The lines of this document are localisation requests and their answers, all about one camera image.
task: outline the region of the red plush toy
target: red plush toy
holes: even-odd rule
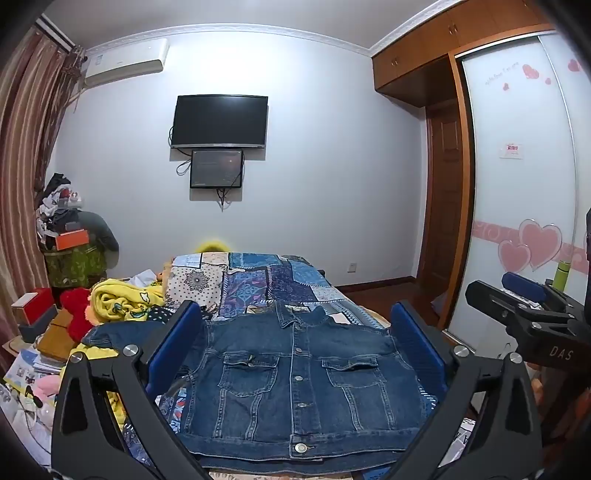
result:
[[[67,328],[68,335],[77,343],[80,343],[82,337],[92,328],[84,313],[84,310],[90,304],[89,295],[90,290],[86,288],[66,290],[60,295],[61,305],[72,314],[72,321]]]

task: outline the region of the yellow towel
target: yellow towel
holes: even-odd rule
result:
[[[82,343],[78,345],[76,348],[73,348],[70,351],[70,355],[74,352],[83,352],[89,360],[93,360],[95,358],[108,358],[110,356],[117,356],[117,351],[113,350],[112,348],[98,348],[97,346],[86,346]],[[62,368],[60,371],[60,377],[64,377],[64,371],[66,367]],[[123,408],[123,402],[118,393],[115,392],[107,392],[107,396],[109,397],[109,403],[111,404],[111,410],[115,414],[115,418],[119,425],[119,430],[123,429],[123,425],[125,423],[125,409]]]
[[[138,288],[110,278],[92,288],[90,304],[102,323],[145,320],[152,305],[164,305],[164,296],[162,286]]]

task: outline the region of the silver screw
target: silver screw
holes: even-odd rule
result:
[[[456,345],[453,348],[453,353],[455,353],[457,356],[468,356],[470,355],[470,350],[468,349],[467,346],[463,346],[463,345]]]
[[[123,354],[125,356],[134,356],[136,353],[138,353],[138,346],[137,345],[127,345],[125,348],[123,348]]]
[[[523,361],[521,355],[517,352],[510,353],[509,360],[511,360],[514,364],[520,364]]]
[[[72,362],[73,364],[77,364],[83,358],[84,354],[82,352],[74,352],[70,355],[70,362]]]

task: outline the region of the green bag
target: green bag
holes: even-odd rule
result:
[[[101,275],[107,268],[105,254],[96,245],[79,245],[61,251],[41,250],[52,287],[88,287],[89,277]]]

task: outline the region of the air conditioner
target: air conditioner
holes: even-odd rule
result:
[[[84,83],[94,87],[127,77],[158,73],[164,70],[168,54],[168,40],[157,38],[113,48],[92,56]]]

